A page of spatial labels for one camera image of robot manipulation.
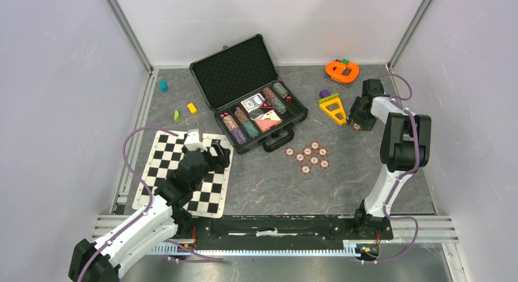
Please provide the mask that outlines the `teal poker chip roll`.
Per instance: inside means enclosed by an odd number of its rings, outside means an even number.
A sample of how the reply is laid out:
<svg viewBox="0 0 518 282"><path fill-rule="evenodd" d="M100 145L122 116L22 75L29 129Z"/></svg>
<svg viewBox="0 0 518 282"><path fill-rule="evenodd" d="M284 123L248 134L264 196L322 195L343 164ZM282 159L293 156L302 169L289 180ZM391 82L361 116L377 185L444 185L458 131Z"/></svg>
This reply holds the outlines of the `teal poker chip roll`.
<svg viewBox="0 0 518 282"><path fill-rule="evenodd" d="M256 129L256 127L254 126L254 124L250 120L245 121L242 124L242 126L243 126L245 132L247 133L247 135L251 139L259 135L258 130Z"/></svg>

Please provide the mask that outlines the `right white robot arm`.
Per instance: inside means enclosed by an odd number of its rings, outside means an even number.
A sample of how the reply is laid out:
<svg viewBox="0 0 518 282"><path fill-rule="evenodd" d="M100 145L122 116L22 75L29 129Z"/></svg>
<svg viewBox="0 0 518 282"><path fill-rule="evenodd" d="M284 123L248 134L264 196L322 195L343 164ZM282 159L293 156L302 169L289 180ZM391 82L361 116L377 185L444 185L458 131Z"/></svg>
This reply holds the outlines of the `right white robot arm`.
<svg viewBox="0 0 518 282"><path fill-rule="evenodd" d="M366 79L362 94L349 112L355 130L370 131L377 121L384 124L379 157L381 172L373 190L356 209L354 233L362 239L390 234L390 212L405 182L429 161L431 117L411 112L402 99L385 93L381 80Z"/></svg>

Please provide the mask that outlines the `black poker carrying case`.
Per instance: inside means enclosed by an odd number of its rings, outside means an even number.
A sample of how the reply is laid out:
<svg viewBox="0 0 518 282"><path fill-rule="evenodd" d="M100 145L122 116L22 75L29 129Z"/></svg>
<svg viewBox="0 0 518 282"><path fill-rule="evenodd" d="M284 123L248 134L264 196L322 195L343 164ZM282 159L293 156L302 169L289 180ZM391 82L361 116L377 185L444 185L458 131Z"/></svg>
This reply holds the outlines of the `black poker carrying case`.
<svg viewBox="0 0 518 282"><path fill-rule="evenodd" d="M200 89L206 104L214 112L214 118L221 127L237 153L244 154L256 146L262 146L270 153L290 143L294 138L295 126L307 118L308 109L296 98L294 93L280 80L274 66L265 40L261 34L256 34L232 46L222 48L220 51L190 64L189 71ZM287 102L272 88L276 82L281 82L292 97ZM269 87L282 103L287 107L284 114L279 114L276 109L263 110L264 113L275 110L282 118L281 124L274 126L266 132L261 132L249 113L241 105L241 101L261 93L264 99L263 89ZM234 111L241 108L249 120L254 124L259 135L250 138L243 126L235 117ZM228 130L220 114L230 114L246 135L247 142L238 145Z"/></svg>

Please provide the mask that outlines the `purple toy block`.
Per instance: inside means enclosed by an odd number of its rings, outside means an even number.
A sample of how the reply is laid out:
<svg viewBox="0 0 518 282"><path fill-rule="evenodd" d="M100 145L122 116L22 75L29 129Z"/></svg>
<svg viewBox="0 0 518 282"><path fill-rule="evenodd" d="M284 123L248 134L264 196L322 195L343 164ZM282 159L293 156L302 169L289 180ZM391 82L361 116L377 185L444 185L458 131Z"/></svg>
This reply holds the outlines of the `purple toy block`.
<svg viewBox="0 0 518 282"><path fill-rule="evenodd" d="M331 96L331 93L330 93L330 91L328 91L328 89L322 89L322 90L319 92L319 97L320 97L321 99L327 98L328 96Z"/></svg>

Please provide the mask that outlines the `purple poker chip roll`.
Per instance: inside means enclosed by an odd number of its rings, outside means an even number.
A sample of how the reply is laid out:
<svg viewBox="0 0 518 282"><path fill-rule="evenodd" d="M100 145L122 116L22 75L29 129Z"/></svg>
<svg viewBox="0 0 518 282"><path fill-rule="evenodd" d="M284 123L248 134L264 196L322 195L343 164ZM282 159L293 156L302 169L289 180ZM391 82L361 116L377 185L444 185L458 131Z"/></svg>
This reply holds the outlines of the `purple poker chip roll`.
<svg viewBox="0 0 518 282"><path fill-rule="evenodd" d="M239 127L232 129L231 134L232 134L233 138L236 140L238 145L242 145L247 142L246 135L243 133L243 131Z"/></svg>

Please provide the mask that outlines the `red playing card deck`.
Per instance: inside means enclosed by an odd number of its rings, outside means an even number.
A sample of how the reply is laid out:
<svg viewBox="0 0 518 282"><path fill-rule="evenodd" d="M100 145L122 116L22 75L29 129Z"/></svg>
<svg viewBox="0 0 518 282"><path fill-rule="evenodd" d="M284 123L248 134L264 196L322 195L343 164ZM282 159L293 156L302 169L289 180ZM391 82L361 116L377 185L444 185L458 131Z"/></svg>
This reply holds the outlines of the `red playing card deck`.
<svg viewBox="0 0 518 282"><path fill-rule="evenodd" d="M259 127L261 132L266 132L274 126L281 124L282 118L275 110L270 110L260 115L254 120L254 122Z"/></svg>

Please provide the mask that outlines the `pink brown chip roll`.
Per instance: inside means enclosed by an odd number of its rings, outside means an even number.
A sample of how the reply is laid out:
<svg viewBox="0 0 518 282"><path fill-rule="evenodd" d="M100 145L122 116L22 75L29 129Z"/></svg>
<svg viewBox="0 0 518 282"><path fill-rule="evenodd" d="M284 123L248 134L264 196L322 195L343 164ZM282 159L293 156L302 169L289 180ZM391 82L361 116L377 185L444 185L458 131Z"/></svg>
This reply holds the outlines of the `pink brown chip roll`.
<svg viewBox="0 0 518 282"><path fill-rule="evenodd" d="M227 114L225 118L222 119L225 123L226 127L229 131L234 131L235 129L238 129L239 126L236 123L236 121L233 119L233 117L230 114Z"/></svg>

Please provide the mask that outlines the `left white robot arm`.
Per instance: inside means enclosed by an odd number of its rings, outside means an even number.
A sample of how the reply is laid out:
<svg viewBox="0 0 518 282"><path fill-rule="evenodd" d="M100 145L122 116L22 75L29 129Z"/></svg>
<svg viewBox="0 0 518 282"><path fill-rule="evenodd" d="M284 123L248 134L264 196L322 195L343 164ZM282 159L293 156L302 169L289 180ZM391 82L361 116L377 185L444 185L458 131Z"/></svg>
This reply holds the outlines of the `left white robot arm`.
<svg viewBox="0 0 518 282"><path fill-rule="evenodd" d="M232 153L225 137L157 130L134 213L96 240L77 243L69 279L119 281L160 243L192 233L193 216L220 217Z"/></svg>

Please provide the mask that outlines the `yellow toy block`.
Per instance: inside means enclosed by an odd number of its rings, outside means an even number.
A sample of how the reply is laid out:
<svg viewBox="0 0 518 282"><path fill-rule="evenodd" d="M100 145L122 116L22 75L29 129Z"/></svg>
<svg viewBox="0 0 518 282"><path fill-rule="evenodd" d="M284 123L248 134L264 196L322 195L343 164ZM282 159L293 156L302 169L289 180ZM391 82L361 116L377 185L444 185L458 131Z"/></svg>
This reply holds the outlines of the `yellow toy block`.
<svg viewBox="0 0 518 282"><path fill-rule="evenodd" d="M188 103L187 107L191 114L196 114L198 112L194 103Z"/></svg>

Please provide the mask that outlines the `brown poker chip roll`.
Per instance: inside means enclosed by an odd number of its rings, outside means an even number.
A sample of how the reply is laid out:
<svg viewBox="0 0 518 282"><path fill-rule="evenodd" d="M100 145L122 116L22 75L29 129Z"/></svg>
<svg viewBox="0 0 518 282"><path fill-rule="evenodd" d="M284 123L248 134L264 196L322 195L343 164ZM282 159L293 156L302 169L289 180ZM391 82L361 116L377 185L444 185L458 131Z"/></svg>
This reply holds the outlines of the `brown poker chip roll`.
<svg viewBox="0 0 518 282"><path fill-rule="evenodd" d="M264 96L272 103L277 98L276 94L269 87L265 87L262 91Z"/></svg>

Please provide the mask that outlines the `green half-round block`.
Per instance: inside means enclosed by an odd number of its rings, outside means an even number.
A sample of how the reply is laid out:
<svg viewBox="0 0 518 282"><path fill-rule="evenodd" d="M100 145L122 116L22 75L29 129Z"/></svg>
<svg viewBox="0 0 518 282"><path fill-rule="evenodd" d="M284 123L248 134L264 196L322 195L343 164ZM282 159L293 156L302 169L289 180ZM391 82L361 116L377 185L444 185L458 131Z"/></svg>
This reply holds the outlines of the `green half-round block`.
<svg viewBox="0 0 518 282"><path fill-rule="evenodd" d="M179 122L180 122L180 120L181 120L181 114L180 114L180 112L179 112L178 110L175 110L175 112L174 112L174 116L173 116L173 120L174 120L174 122L176 122L176 123L179 123Z"/></svg>

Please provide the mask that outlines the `green blue chip roll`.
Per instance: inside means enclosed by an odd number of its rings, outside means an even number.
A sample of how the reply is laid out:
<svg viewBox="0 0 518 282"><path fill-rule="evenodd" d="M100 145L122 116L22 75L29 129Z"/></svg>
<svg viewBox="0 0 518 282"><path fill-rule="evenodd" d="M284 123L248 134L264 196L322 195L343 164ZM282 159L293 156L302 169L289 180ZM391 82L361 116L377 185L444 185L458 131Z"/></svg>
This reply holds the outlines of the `green blue chip roll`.
<svg viewBox="0 0 518 282"><path fill-rule="evenodd" d="M275 109L279 112L279 114L284 114L287 111L287 107L282 103L282 100L278 97L273 97L271 100Z"/></svg>

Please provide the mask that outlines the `brown 100 chip roll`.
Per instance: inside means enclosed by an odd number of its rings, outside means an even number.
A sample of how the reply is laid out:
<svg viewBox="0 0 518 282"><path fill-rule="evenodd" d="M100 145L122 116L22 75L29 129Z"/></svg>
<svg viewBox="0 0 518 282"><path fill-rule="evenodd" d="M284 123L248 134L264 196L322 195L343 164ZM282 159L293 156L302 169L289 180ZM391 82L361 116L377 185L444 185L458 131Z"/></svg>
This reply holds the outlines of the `brown 100 chip roll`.
<svg viewBox="0 0 518 282"><path fill-rule="evenodd" d="M239 107L235 109L234 114L242 126L244 126L245 123L249 121L249 118L246 115L246 113Z"/></svg>

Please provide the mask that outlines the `clear round disc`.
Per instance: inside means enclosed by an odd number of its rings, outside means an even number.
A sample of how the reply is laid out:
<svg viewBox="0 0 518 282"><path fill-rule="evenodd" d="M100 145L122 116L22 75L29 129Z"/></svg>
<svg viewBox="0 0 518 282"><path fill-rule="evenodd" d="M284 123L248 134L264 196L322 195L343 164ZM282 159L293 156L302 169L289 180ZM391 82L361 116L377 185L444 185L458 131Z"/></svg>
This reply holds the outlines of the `clear round disc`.
<svg viewBox="0 0 518 282"><path fill-rule="evenodd" d="M264 112L261 109L254 109L249 111L249 117L252 120L259 120L263 116Z"/></svg>

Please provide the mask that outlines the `grey green chip roll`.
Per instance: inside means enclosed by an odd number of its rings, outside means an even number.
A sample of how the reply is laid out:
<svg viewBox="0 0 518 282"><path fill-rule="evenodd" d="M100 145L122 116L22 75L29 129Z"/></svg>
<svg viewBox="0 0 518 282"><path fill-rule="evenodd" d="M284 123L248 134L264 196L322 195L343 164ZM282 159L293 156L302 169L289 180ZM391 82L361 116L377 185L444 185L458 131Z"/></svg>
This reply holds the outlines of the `grey green chip roll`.
<svg viewBox="0 0 518 282"><path fill-rule="evenodd" d="M272 88L279 94L279 96L285 99L288 96L288 91L281 82L276 82Z"/></svg>

